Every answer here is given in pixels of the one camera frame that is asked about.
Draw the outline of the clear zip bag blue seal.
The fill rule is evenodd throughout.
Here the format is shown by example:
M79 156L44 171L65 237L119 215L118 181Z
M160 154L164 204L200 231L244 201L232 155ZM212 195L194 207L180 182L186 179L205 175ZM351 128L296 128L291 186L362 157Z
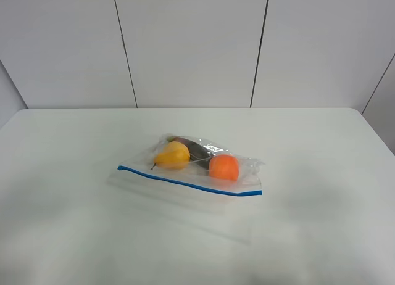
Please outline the clear zip bag blue seal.
M228 147L192 136L192 140L217 155L232 155L238 159L237 181L212 178L208 170L189 160L181 170L151 167L154 157L169 143L168 134L148 145L137 147L107 181L111 186L139 195L148 202L148 209L162 218L178 221L235 242L249 242L256 204L262 195L260 174L264 163L260 159L236 154Z

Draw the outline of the orange fruit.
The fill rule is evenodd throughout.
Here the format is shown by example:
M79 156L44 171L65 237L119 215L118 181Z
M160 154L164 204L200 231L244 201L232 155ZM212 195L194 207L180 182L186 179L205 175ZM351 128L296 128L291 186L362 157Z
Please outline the orange fruit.
M238 159L232 155L217 155L209 162L208 174L212 178L237 181L240 166Z

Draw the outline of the dark purple eggplant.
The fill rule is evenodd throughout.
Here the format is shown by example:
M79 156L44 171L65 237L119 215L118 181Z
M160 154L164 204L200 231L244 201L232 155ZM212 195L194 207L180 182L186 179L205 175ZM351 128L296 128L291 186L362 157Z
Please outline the dark purple eggplant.
M194 162L205 170L209 169L210 160L214 157L214 154L210 150L192 140L180 136L169 136L166 138L166 140L169 143L175 141L185 145L189 150L190 161Z

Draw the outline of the yellow pear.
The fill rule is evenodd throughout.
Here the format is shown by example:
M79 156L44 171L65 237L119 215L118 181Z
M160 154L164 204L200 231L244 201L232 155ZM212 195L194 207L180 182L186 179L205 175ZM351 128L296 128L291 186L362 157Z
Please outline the yellow pear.
M181 170L187 166L189 160L189 149L178 141L172 141L154 157L154 164L151 169L160 167L170 170Z

